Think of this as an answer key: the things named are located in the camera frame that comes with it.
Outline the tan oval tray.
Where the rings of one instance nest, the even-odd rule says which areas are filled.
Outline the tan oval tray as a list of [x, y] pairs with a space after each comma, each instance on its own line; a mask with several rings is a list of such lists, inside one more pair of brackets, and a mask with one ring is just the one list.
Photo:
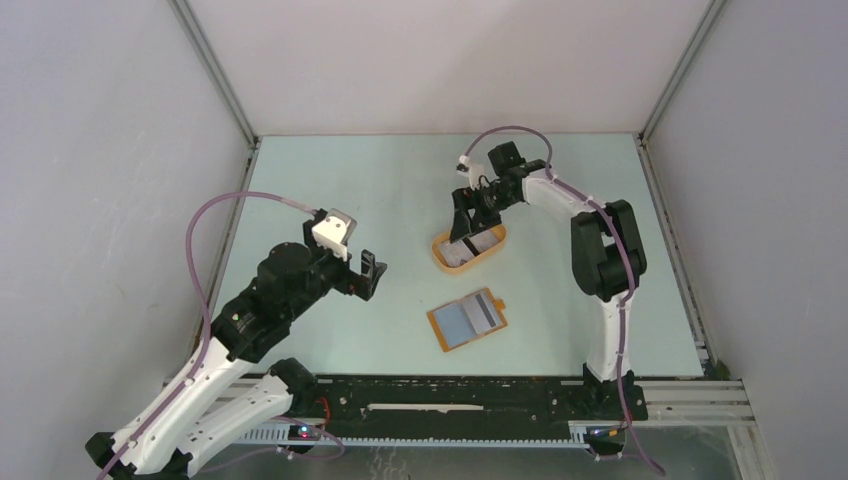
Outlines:
[[445, 231], [432, 240], [431, 254], [443, 272], [460, 274], [493, 257], [503, 248], [507, 236], [503, 225], [456, 242], [451, 242], [450, 232]]

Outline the silver magnetic stripe card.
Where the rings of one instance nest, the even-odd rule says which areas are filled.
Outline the silver magnetic stripe card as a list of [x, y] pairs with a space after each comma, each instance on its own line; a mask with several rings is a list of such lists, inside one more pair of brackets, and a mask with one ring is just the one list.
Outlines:
[[497, 309], [485, 292], [465, 297], [461, 306], [476, 335], [485, 335], [501, 325]]

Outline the orange leather card holder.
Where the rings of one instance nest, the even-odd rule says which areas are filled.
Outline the orange leather card holder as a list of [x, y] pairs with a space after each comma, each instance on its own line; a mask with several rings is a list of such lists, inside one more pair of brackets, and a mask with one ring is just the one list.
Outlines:
[[[476, 335], [462, 309], [461, 301], [478, 292], [485, 292], [497, 309], [501, 325], [485, 335]], [[443, 304], [427, 312], [427, 319], [443, 352], [451, 352], [466, 344], [480, 340], [487, 335], [500, 331], [508, 326], [503, 311], [504, 302], [496, 298], [489, 288], [482, 288], [459, 299]]]

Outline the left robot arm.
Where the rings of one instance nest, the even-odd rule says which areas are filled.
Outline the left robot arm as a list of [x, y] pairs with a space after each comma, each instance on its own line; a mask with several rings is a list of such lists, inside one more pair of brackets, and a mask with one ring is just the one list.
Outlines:
[[247, 431], [285, 413], [304, 416], [316, 403], [314, 376], [296, 359], [277, 362], [248, 393], [209, 408], [285, 339], [294, 321], [336, 290], [369, 300], [387, 266], [369, 251], [362, 270], [319, 245], [282, 243], [260, 262], [250, 284], [211, 324], [211, 336], [153, 404], [114, 433], [98, 432], [85, 449], [106, 479], [189, 479]]

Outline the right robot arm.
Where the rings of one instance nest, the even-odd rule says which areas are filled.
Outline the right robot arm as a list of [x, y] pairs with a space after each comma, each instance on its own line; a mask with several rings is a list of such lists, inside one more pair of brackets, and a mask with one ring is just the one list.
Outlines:
[[603, 203], [581, 192], [560, 179], [550, 161], [528, 161], [512, 142], [488, 158], [492, 178], [468, 154], [458, 158], [456, 170], [468, 184], [451, 194], [449, 240], [463, 242], [499, 226], [503, 211], [519, 203], [568, 222], [572, 275], [585, 295], [598, 299], [602, 315], [586, 362], [596, 381], [583, 388], [581, 402], [591, 416], [606, 418], [622, 403], [631, 303], [647, 269], [634, 209], [625, 200]]

